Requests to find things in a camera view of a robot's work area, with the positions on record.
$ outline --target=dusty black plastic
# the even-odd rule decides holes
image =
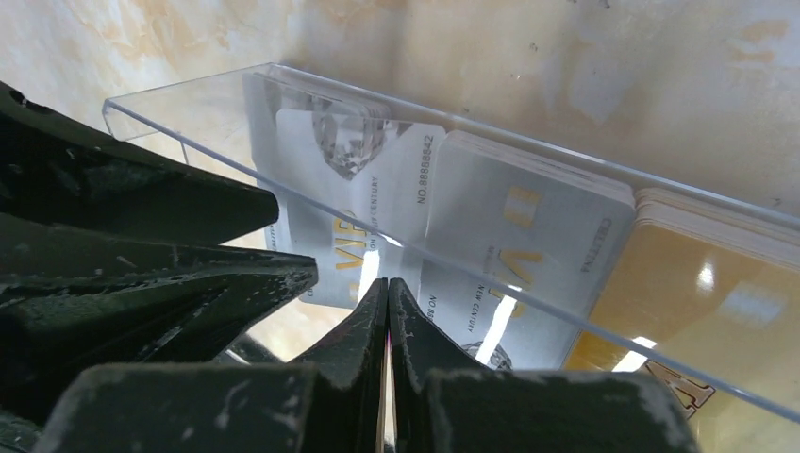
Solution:
[[[304,364],[103,365],[70,386],[34,451],[309,451],[321,382]]]
[[[425,379],[434,369],[483,370],[422,313],[413,292],[401,278],[389,286],[389,322],[394,372],[394,409],[398,453],[422,452],[428,413],[422,404]]]
[[[434,371],[418,452],[691,453],[670,391],[633,373]]]
[[[0,406],[41,424],[92,365],[210,361],[317,281],[313,259],[0,214]]]
[[[331,386],[313,408],[321,428],[310,451],[367,453],[383,444],[388,289],[386,278],[375,280],[350,315],[292,361],[316,363]]]
[[[283,363],[269,348],[256,341],[250,335],[242,335],[233,342],[216,361],[228,364]]]
[[[28,453],[42,435],[36,425],[0,410],[0,453]]]
[[[139,239],[217,244],[273,223],[266,191],[120,143],[0,83],[0,212]]]

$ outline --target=clear acrylic card holder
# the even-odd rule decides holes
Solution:
[[[248,246],[320,269],[293,303],[310,324],[280,328],[307,329],[322,306],[335,323],[374,278],[402,277],[490,367],[650,373],[705,451],[800,441],[794,274],[761,261],[742,271],[716,248],[682,255],[688,236],[651,233],[634,193],[689,195],[790,243],[788,215],[280,65],[109,99],[104,113],[118,140],[162,134],[189,165],[275,193],[280,219]],[[618,294],[626,302],[604,302]],[[697,294],[707,305],[681,302]]]

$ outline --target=card stack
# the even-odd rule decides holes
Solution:
[[[256,170],[377,229],[421,241],[441,126],[387,120],[389,108],[300,77],[243,78]],[[320,283],[303,302],[353,308],[376,277],[418,285],[422,260],[381,235],[277,193],[281,214],[266,229],[274,250],[311,255]]]
[[[461,131],[439,149],[428,251],[586,316],[634,219],[627,185]],[[575,327],[426,262],[420,304],[481,361],[560,368]]]
[[[633,232],[590,321],[774,401],[798,394],[800,234],[659,189],[639,191],[637,201]],[[773,445],[769,436],[784,422],[589,333],[565,366],[661,378],[704,451]]]

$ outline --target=acrylic tray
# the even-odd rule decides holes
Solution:
[[[317,259],[321,282],[301,297],[304,303],[351,310],[373,278],[403,277],[419,289],[423,312],[489,366],[649,372],[672,387],[704,451],[794,451],[800,445],[800,334],[792,328],[800,321],[800,291],[791,279],[800,219],[278,64],[111,98],[104,116],[118,140],[173,146],[177,159],[191,166],[275,193],[282,220],[251,237]],[[453,130],[524,152],[496,158],[505,163],[490,170],[480,162],[494,159],[491,152],[469,166],[464,162],[474,159],[471,154],[439,149]],[[516,168],[508,170],[512,188],[500,199],[491,192],[509,165]],[[624,183],[631,206],[632,194],[642,189],[687,197],[696,206],[680,205],[679,215],[675,206],[662,208],[657,215],[723,212],[737,231],[731,242],[757,243],[777,254],[778,264],[751,253],[739,265],[741,254],[725,249],[728,229],[695,216],[698,228],[719,233],[723,251],[712,247],[705,258],[676,254],[686,246],[683,239],[634,241],[631,223],[619,231],[619,249],[604,258],[608,268],[592,281],[537,274],[535,266],[583,246],[581,228],[595,231],[597,218],[583,212],[603,208],[585,197],[569,198],[561,206],[589,205],[576,210],[572,222],[554,222],[540,249],[530,249],[518,229],[542,224],[541,207],[530,207],[541,194],[523,186],[555,174],[582,187],[605,184],[599,192],[613,192],[610,180]],[[550,210],[567,216],[566,208]],[[507,221],[516,226],[503,226]],[[597,238],[606,239],[603,222],[594,243],[590,238],[591,258],[577,255],[587,268],[598,256],[592,247],[602,248]],[[638,243],[639,250],[630,249]],[[652,281],[639,278],[647,266],[636,260],[662,268]],[[686,273],[696,287],[680,288]],[[636,295],[615,306],[615,294],[625,299],[628,287]],[[696,309],[695,298],[718,307]]]

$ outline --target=marble wall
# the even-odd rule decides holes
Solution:
[[[0,78],[100,129],[108,97],[281,61],[800,214],[794,0],[3,6]],[[289,358],[345,315],[294,303],[259,335]]]

